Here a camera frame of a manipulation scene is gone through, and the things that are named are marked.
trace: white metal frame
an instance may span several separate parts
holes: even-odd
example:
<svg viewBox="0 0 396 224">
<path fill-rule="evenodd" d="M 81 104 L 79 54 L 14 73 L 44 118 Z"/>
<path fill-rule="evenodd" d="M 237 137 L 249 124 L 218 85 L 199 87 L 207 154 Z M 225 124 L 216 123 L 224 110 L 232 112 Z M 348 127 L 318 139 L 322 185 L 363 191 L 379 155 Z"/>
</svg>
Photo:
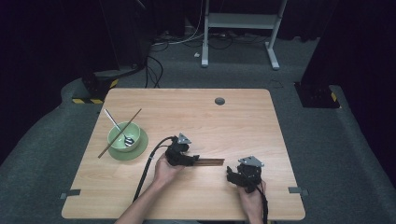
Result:
<svg viewBox="0 0 396 224">
<path fill-rule="evenodd" d="M 208 47 L 208 31 L 209 27 L 223 28 L 248 28 L 248 29 L 268 29 L 273 30 L 270 42 L 265 42 L 265 49 L 271 61 L 274 70 L 279 69 L 274 53 L 274 43 L 277 31 L 282 22 L 283 12 L 285 11 L 288 0 L 281 0 L 280 9 L 276 15 L 262 14 L 233 14 L 233 13 L 209 13 L 209 1 L 206 0 L 205 6 L 205 29 L 204 43 L 202 46 L 202 67 L 209 66 L 209 47 Z"/>
</svg>

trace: green bowl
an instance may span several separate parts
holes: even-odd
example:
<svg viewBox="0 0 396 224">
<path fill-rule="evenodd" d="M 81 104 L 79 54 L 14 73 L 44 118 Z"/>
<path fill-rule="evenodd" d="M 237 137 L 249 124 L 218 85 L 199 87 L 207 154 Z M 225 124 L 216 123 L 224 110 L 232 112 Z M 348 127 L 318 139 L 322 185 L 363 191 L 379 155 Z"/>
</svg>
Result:
<svg viewBox="0 0 396 224">
<path fill-rule="evenodd" d="M 128 122 L 124 121 L 119 123 L 119 126 L 121 129 L 123 129 L 127 124 Z M 114 126 L 107 135 L 107 142 L 110 144 L 119 133 L 120 131 Z M 117 140 L 111 144 L 111 147 L 120 152 L 130 152 L 134 150 L 140 143 L 140 127 L 137 124 L 131 122 L 123 131 L 123 133 L 127 137 L 134 139 L 134 143 L 129 147 L 125 146 L 125 137 L 123 134 L 120 134 L 117 137 Z"/>
</svg>

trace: brown chopstick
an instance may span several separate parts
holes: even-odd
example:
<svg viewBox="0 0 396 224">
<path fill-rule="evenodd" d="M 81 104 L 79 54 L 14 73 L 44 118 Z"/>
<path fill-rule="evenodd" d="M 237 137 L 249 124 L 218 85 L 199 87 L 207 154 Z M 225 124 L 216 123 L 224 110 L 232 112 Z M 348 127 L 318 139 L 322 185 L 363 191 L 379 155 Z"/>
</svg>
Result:
<svg viewBox="0 0 396 224">
<path fill-rule="evenodd" d="M 198 159 L 194 166 L 222 166 L 224 159 Z"/>
<path fill-rule="evenodd" d="M 113 145 L 113 143 L 117 140 L 117 138 L 119 138 L 120 134 L 123 133 L 123 131 L 125 131 L 125 129 L 128 127 L 128 125 L 132 122 L 132 120 L 134 120 L 134 118 L 137 116 L 137 114 L 142 110 L 142 108 L 140 108 L 136 114 L 134 114 L 134 116 L 128 121 L 128 123 L 125 125 L 125 127 L 122 128 L 122 130 L 116 135 L 116 137 L 113 139 L 113 141 L 110 142 L 110 144 L 107 145 L 107 147 L 105 147 L 105 149 L 102 151 L 101 154 L 99 154 L 98 158 L 100 159 L 103 154 L 105 154 L 105 152 L 111 147 L 111 145 Z"/>
</svg>

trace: spoon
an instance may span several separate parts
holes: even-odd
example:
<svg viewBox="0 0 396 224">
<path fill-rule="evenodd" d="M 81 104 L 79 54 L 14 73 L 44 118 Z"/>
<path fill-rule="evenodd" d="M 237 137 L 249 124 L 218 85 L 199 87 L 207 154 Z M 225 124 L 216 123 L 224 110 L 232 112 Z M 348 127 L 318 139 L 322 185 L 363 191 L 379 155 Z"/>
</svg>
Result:
<svg viewBox="0 0 396 224">
<path fill-rule="evenodd" d="M 113 122 L 114 126 L 116 126 L 116 128 L 121 132 L 120 126 L 119 126 L 119 125 L 117 124 L 117 122 L 113 119 L 113 117 L 111 117 L 110 113 L 108 113 L 108 111 L 107 111 L 106 109 L 105 109 L 105 113 L 106 113 L 106 115 L 110 118 L 110 120 Z M 130 146 L 134 143 L 134 139 L 132 139 L 132 138 L 130 138 L 130 137 L 127 137 L 127 136 L 125 135 L 125 133 L 122 133 L 122 134 L 123 134 L 124 137 L 125 137 L 125 139 L 124 139 L 125 146 L 130 147 Z"/>
</svg>

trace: light wood surface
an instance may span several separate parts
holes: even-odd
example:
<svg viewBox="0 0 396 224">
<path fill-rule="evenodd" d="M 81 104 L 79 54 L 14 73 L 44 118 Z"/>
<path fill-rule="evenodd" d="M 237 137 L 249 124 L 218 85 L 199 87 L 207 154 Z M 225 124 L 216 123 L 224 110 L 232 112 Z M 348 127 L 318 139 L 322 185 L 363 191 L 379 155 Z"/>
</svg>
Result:
<svg viewBox="0 0 396 224">
<path fill-rule="evenodd" d="M 222 97 L 224 105 L 216 105 Z M 236 186 L 227 182 L 226 167 L 236 172 L 238 159 L 254 155 L 264 162 L 269 219 L 299 220 L 305 216 L 276 112 L 267 90 L 240 89 L 113 89 L 106 108 L 117 122 L 134 119 L 148 134 L 146 151 L 131 161 L 116 161 L 106 147 L 112 123 L 101 112 L 66 199 L 65 218 L 118 218 L 134 197 L 149 153 L 165 137 L 185 134 L 192 143 L 188 155 L 225 159 L 223 166 L 187 167 L 152 207 L 148 219 L 243 220 Z M 154 175 L 156 152 L 143 192 Z"/>
</svg>

